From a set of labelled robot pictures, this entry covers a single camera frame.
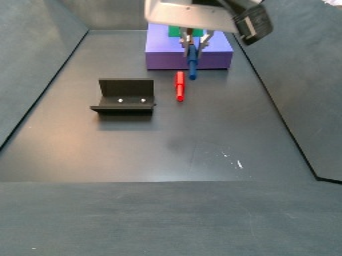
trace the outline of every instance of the blue marker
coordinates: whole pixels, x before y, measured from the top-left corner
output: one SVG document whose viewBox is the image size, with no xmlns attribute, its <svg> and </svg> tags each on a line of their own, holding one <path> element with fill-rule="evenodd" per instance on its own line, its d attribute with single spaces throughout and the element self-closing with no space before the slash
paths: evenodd
<svg viewBox="0 0 342 256">
<path fill-rule="evenodd" d="M 198 78 L 198 50 L 194 44 L 188 46 L 187 65 L 188 78 L 190 80 L 195 80 Z"/>
</svg>

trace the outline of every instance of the gray table surface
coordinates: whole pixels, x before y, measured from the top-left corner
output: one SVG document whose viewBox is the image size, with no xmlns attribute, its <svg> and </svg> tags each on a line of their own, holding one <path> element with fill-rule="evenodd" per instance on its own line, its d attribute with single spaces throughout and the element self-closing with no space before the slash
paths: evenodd
<svg viewBox="0 0 342 256">
<path fill-rule="evenodd" d="M 231 69 L 200 71 L 178 103 L 175 71 L 146 70 L 146 31 L 92 31 L 0 153 L 0 180 L 314 180 L 230 41 Z M 152 117 L 99 117 L 99 78 L 152 78 Z"/>
<path fill-rule="evenodd" d="M 0 183 L 7 256 L 339 256 L 327 183 Z"/>
</svg>

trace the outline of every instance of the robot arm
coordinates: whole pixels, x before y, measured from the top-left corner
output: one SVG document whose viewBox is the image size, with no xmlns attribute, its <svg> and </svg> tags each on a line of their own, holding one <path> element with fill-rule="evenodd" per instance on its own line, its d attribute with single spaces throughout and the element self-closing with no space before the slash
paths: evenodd
<svg viewBox="0 0 342 256">
<path fill-rule="evenodd" d="M 198 46 L 200 56 L 215 30 L 238 30 L 247 45 L 271 32 L 271 22 L 261 3 L 262 0 L 146 0 L 146 19 L 182 28 L 184 55 L 192 41 L 187 28 L 206 29 Z"/>
</svg>

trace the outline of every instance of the red marker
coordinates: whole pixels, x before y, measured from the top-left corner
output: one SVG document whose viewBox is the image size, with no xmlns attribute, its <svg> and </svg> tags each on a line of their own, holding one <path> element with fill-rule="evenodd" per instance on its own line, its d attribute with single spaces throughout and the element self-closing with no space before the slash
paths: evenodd
<svg viewBox="0 0 342 256">
<path fill-rule="evenodd" d="M 175 87 L 176 87 L 176 100 L 182 102 L 184 100 L 184 90 L 186 90 L 186 75 L 183 71 L 176 72 Z"/>
</svg>

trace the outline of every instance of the green object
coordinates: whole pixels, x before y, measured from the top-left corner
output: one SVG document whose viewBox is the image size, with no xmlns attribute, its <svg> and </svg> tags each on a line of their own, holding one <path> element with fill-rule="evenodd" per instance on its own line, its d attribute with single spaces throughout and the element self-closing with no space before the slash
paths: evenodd
<svg viewBox="0 0 342 256">
<path fill-rule="evenodd" d="M 192 32 L 194 37 L 202 37 L 203 36 L 203 29 L 194 29 Z M 168 26 L 168 37 L 180 37 L 180 31 L 179 27 Z"/>
</svg>

